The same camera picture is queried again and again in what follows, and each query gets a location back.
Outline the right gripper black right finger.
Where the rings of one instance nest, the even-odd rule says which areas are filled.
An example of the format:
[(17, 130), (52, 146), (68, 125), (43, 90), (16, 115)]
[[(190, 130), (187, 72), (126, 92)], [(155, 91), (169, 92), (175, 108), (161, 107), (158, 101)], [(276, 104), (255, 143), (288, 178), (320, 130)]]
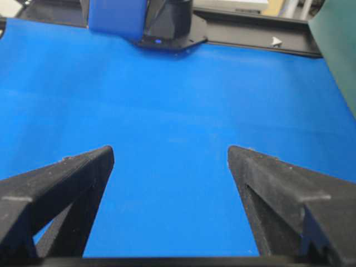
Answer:
[(355, 263), (355, 183), (239, 146), (228, 165), (260, 255)]

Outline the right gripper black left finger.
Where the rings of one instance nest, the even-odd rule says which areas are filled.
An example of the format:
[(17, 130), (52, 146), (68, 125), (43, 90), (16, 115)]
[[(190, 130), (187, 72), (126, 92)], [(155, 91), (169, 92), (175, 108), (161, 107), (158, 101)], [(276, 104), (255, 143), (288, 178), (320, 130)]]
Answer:
[(104, 146), (1, 180), (1, 258), (82, 256), (113, 165)]

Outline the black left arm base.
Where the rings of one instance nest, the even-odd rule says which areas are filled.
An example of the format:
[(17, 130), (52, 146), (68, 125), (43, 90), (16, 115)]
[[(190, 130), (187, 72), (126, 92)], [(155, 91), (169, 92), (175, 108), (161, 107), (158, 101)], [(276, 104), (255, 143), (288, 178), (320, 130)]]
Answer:
[(207, 41), (207, 22), (193, 13), (193, 1), (148, 1), (142, 48), (181, 51)]

